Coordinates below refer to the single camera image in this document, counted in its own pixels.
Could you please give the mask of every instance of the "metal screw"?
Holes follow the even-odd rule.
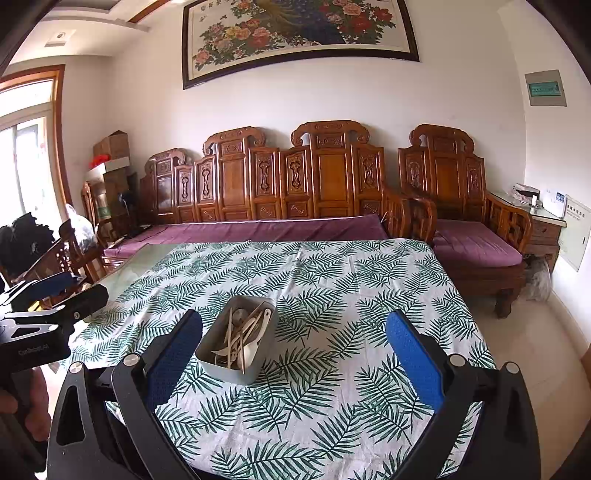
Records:
[[[130,353],[123,359],[123,364],[132,367],[139,362],[139,355],[137,353]]]
[[[507,371],[510,374],[514,374],[517,375],[519,373],[519,365],[513,363],[513,362],[508,362],[507,363]]]
[[[464,357],[462,357],[461,355],[458,355],[457,353],[454,353],[453,355],[450,356],[449,362],[454,367],[463,367],[464,365],[466,365],[466,359]]]
[[[70,373],[76,374],[80,370],[82,370],[82,363],[81,362],[74,362],[70,365]]]

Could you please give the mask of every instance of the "drawer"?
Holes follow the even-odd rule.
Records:
[[[561,229],[560,225],[534,220],[530,243],[534,245],[556,245]]]

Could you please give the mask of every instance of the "leaf pattern tablecloth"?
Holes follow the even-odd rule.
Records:
[[[448,354],[494,367],[432,250],[409,239],[180,245],[95,313],[64,364],[114,365],[189,308],[207,330],[236,294],[270,297],[280,316],[257,382],[224,383],[193,357],[156,410],[189,464],[226,478],[392,475],[433,414],[387,342],[394,309]],[[478,411],[473,404],[442,473],[457,469]]]

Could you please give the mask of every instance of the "painting frame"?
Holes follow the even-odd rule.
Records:
[[[183,67],[183,90],[191,88],[195,85],[199,85],[209,80],[220,78],[222,76],[241,72],[243,70],[261,67],[264,65],[270,65],[274,63],[280,63],[284,61],[302,60],[302,59],[316,59],[322,57],[381,57],[388,59],[398,60],[409,60],[409,61],[420,61],[418,56],[417,41],[414,36],[413,25],[411,22],[408,8],[405,0],[392,0],[398,4],[400,10],[402,24],[406,33],[409,51],[399,50],[379,50],[375,48],[325,48],[318,50],[304,50],[304,51],[289,51],[286,53],[271,55],[268,57],[260,57],[252,60],[245,61],[243,63],[230,65],[223,67],[210,73],[205,73],[193,79],[189,78],[189,15],[191,9],[198,5],[210,2],[210,0],[196,0],[188,5],[185,5],[183,9],[183,35],[182,35],[182,67]]]

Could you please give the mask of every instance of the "electrical box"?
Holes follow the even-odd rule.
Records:
[[[579,271],[591,232],[591,210],[571,197],[566,197],[566,228],[560,232],[560,256]]]

